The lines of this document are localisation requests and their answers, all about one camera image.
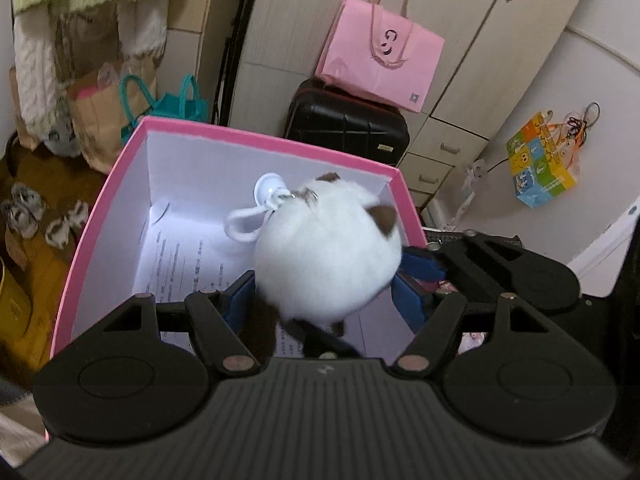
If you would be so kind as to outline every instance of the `teal bag handle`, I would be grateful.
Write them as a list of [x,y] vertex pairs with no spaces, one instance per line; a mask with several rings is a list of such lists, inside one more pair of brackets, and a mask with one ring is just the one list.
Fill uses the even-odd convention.
[[146,102],[149,103],[149,106],[151,108],[154,108],[157,102],[151,95],[151,92],[149,91],[149,88],[146,86],[145,82],[142,81],[142,79],[139,76],[134,74],[129,74],[122,78],[122,80],[120,81],[120,102],[122,103],[122,107],[124,108],[124,113],[127,116],[129,123],[131,124],[131,126],[135,126],[137,123],[137,120],[133,116],[131,108],[129,107],[129,99],[127,98],[127,83],[129,81],[135,81],[135,83],[138,85],[138,88],[140,88],[142,95],[145,97]]
[[182,88],[180,89],[180,105],[178,108],[178,115],[181,119],[187,118],[187,91],[189,90],[189,85],[193,88],[193,100],[195,102],[200,100],[200,90],[198,89],[198,82],[193,74],[189,74],[185,76],[182,80]]

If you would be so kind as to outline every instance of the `yellow bin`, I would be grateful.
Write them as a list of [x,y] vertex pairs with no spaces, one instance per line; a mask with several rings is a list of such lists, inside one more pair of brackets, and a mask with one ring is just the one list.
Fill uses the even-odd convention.
[[31,319],[31,301],[27,293],[15,281],[4,266],[2,258],[0,279],[0,333],[5,338],[16,339],[27,330]]

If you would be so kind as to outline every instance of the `cable knit sweater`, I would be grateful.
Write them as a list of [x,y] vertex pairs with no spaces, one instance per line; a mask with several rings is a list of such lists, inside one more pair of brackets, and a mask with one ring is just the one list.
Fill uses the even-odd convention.
[[[48,135],[58,116],[52,17],[110,0],[12,0],[18,94],[30,133]],[[118,33],[126,57],[159,56],[166,41],[168,0],[118,0]]]

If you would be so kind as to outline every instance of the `gray ridged panel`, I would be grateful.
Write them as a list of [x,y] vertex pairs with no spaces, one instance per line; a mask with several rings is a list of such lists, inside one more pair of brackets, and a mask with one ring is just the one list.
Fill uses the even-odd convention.
[[273,359],[223,382],[191,422],[155,441],[89,449],[55,440],[28,480],[618,480],[596,439],[523,448],[456,420],[425,382],[380,362]]

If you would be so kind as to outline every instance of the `black suitcase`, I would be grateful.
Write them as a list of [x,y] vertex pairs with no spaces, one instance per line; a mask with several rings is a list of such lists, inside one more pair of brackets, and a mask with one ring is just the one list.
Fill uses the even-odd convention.
[[409,131],[397,108],[303,82],[293,96],[285,138],[396,166],[409,146]]

